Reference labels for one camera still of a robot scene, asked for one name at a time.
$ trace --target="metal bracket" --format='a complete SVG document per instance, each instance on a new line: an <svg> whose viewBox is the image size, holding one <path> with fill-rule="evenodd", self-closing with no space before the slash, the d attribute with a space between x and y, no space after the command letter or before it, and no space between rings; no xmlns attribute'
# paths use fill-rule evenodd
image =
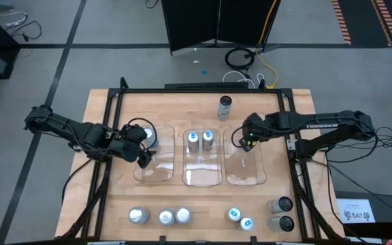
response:
<svg viewBox="0 0 392 245"><path fill-rule="evenodd" d="M288 150L296 150L296 141L297 140L287 140Z"/></svg>

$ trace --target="white sign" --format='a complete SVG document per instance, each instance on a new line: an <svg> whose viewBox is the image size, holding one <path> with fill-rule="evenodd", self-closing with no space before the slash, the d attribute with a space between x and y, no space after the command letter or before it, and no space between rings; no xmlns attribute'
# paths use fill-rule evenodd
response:
<svg viewBox="0 0 392 245"><path fill-rule="evenodd" d="M337 199L337 203L344 224L376 222L368 199Z"/></svg>

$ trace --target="transparent plastic bin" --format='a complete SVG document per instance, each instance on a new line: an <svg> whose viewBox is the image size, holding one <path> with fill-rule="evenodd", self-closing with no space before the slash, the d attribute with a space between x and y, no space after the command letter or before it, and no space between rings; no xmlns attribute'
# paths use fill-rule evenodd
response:
<svg viewBox="0 0 392 245"><path fill-rule="evenodd" d="M157 153L152 156L149 165L142 169L138 164L135 165L134 178L139 181L146 182L162 182L168 181L172 178L174 173L174 159L175 159L175 130L169 125L158 126L157 130L158 144L151 148L151 151ZM142 142L145 147L149 147L150 142L146 140Z"/></svg>
<svg viewBox="0 0 392 245"><path fill-rule="evenodd" d="M231 135L235 129L227 129L223 132L223 147L225 150L226 179L232 185L256 185L263 184L267 180L263 166L261 146L257 145L245 152L242 148L235 147L231 142ZM234 135L234 143L243 137L242 130Z"/></svg>
<svg viewBox="0 0 392 245"><path fill-rule="evenodd" d="M211 131L214 135L211 150L203 149L203 133ZM196 132L199 136L199 150L191 152L188 136ZM182 180L189 186L214 186L222 182L222 163L220 149L220 133L216 129L189 129L184 132L184 172Z"/></svg>

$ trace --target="silver can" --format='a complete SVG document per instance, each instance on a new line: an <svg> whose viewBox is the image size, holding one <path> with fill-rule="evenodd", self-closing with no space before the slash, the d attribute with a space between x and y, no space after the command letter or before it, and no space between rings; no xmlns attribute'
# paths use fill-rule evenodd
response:
<svg viewBox="0 0 392 245"><path fill-rule="evenodd" d="M243 217L238 223L237 227L242 231L250 231L253 229L253 220L248 217Z"/></svg>
<svg viewBox="0 0 392 245"><path fill-rule="evenodd" d="M229 96L223 96L220 98L220 103L218 105L218 119L228 120L229 111L231 110L232 99Z"/></svg>
<svg viewBox="0 0 392 245"><path fill-rule="evenodd" d="M189 133L187 142L190 152L199 152L199 136L196 132L192 131Z"/></svg>
<svg viewBox="0 0 392 245"><path fill-rule="evenodd" d="M129 211L128 217L129 222L136 225L141 225L148 222L149 210L142 207L134 207Z"/></svg>
<svg viewBox="0 0 392 245"><path fill-rule="evenodd" d="M269 219L269 228L272 231L290 232L294 229L294 221L288 216L277 216Z"/></svg>
<svg viewBox="0 0 392 245"><path fill-rule="evenodd" d="M211 150L213 144L214 144L214 135L209 130L205 131L202 136L202 149Z"/></svg>
<svg viewBox="0 0 392 245"><path fill-rule="evenodd" d="M158 217L160 224L170 226L175 223L175 214L172 210L163 210Z"/></svg>
<svg viewBox="0 0 392 245"><path fill-rule="evenodd" d="M242 218L242 213L240 212L240 210L238 208L230 208L226 212L226 217L228 220L230 220L232 222L238 222Z"/></svg>
<svg viewBox="0 0 392 245"><path fill-rule="evenodd" d="M288 212L293 208L293 202L288 197L279 197L267 202L267 210L272 214Z"/></svg>
<svg viewBox="0 0 392 245"><path fill-rule="evenodd" d="M144 128L144 131L147 135L146 139L144 140L144 144L145 144L145 147L149 147L155 141L155 134L154 134L154 131L150 127ZM158 138L157 138L157 141L155 142L154 146L152 146L152 147L156 148L157 146L158 146Z"/></svg>
<svg viewBox="0 0 392 245"><path fill-rule="evenodd" d="M188 208L178 208L175 213L175 220L180 224L187 224L191 220L191 211Z"/></svg>

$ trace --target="wooden tabletop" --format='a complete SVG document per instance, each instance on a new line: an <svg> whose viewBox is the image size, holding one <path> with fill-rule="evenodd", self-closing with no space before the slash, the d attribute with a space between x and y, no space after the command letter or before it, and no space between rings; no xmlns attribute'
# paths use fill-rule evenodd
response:
<svg viewBox="0 0 392 245"><path fill-rule="evenodd" d="M101 123L107 90L91 90L88 98L84 121ZM301 114L314 114L314 105L309 90L293 90L295 107ZM286 215L295 221L295 228L290 233L273 232L267 227L267 220L275 215L266 210L266 203L279 196L288 196L295 205L293 187L287 150L284 138L270 140L261 144L262 164L267 180L263 184L235 186L227 181L225 172L224 149L221 151L221 178L217 186L188 186L183 182L184 140L183 134L188 129L216 129L220 133L218 142L223 144L223 133L236 129L252 112L260 116L278 112L278 99L270 94L230 94L233 100L229 120L219 121L217 109L219 99L224 94L124 94L119 128L135 117L152 121L157 127L172 127L174 130L174 169L173 176L165 182L140 182L134 178L137 163L127 163L114 158L110 176L110 186L106 202L102 240L158 240L165 235L169 241L249 241L255 235L258 241L301 241L297 212L294 207ZM116 100L112 106L110 125L114 115ZM320 135L319 130L303 130L304 139ZM324 154L314 156L317 161L325 162ZM77 169L86 157L76 153L71 170ZM65 201L61 209L56 235L62 235L74 223L86 206L88 190L91 183L93 164L78 172L67 186ZM327 170L314 163L308 164L312 191L316 207L325 220L340 235L344 235L341 224L331 213L327 192L330 181L332 199L335 199L331 180L327 179ZM143 206L150 210L150 220L145 225L129 222L128 213L132 207ZM186 225L161 226L158 222L159 212L164 208L189 207L193 219ZM333 206L338 213L337 204ZM238 207L245 216L254 220L254 229L240 231L227 221L225 212L230 207ZM310 216L304 205L308 235L312 237ZM91 219L94 227L97 210Z"/></svg>

